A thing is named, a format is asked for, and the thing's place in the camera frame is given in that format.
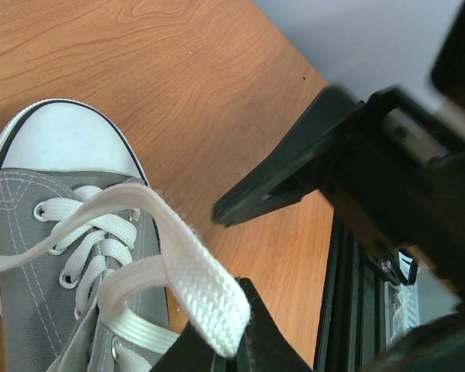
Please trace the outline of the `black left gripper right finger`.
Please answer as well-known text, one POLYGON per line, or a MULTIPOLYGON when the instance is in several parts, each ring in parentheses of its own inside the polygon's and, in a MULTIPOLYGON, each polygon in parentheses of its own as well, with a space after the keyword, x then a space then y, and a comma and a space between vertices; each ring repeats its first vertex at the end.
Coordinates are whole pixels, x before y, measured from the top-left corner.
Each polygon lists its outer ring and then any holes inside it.
POLYGON ((250 304, 251 316, 235 358, 226 361, 227 371, 302 372, 311 367, 283 337, 253 282, 238 280, 250 304))

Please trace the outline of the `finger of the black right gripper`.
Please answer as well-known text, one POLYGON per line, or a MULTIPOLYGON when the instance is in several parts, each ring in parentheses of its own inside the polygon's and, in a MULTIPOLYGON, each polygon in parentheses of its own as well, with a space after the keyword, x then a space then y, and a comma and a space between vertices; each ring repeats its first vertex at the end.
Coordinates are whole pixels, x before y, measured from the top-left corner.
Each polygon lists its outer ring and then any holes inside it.
POLYGON ((214 204, 212 221, 239 225, 321 188, 362 108, 345 88, 323 88, 272 152, 214 204))

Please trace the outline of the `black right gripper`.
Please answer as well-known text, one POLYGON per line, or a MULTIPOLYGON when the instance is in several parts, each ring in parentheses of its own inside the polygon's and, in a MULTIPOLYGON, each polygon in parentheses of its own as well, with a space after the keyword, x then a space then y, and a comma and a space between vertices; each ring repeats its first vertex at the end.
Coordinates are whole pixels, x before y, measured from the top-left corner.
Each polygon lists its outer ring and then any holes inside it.
POLYGON ((402 248, 465 291, 465 142, 399 88, 362 103, 317 190, 379 257, 402 248))

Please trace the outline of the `white shoelace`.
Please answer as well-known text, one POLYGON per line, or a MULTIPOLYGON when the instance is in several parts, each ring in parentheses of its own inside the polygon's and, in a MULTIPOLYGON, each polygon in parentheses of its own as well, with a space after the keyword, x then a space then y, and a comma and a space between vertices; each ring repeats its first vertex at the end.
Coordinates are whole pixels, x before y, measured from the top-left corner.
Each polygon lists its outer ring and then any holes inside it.
POLYGON ((250 320, 250 305, 231 274, 181 217, 152 189, 137 183, 81 186, 71 197, 40 202, 34 217, 51 233, 30 249, 0 255, 0 273, 44 254, 70 250, 60 285, 74 289, 75 317, 111 340, 107 366, 149 371, 175 343, 175 332, 137 315, 129 300, 168 288, 190 323, 216 354, 232 359, 250 320))

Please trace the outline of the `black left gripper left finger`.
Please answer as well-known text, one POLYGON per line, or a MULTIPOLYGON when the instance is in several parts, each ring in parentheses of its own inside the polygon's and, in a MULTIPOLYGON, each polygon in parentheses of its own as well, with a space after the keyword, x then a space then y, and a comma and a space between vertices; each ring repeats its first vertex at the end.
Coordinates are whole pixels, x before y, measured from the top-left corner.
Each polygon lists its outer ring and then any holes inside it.
POLYGON ((226 360, 201 338, 189 322, 150 372, 225 372, 226 360))

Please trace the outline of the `grey canvas sneaker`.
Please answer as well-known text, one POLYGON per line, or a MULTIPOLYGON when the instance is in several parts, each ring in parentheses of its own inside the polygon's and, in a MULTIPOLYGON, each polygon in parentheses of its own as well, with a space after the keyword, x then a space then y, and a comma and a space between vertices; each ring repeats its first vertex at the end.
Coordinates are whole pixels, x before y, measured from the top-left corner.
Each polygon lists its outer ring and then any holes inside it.
POLYGON ((176 339, 167 296, 151 288, 128 309, 151 324, 144 342, 100 318, 107 276, 160 252, 137 208, 67 220, 106 188, 147 184, 135 152, 95 108, 53 98, 29 105, 0 135, 0 314, 8 371, 148 371, 176 339))

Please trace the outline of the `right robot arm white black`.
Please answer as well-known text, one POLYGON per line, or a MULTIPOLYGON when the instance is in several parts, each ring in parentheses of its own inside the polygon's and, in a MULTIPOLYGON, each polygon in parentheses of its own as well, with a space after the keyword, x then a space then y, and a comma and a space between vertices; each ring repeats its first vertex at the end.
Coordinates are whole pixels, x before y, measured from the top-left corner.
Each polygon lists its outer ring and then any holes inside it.
POLYGON ((465 371, 465 2, 431 80, 440 116, 397 86, 323 88, 213 207, 234 226, 313 191, 332 205, 317 371, 465 371))

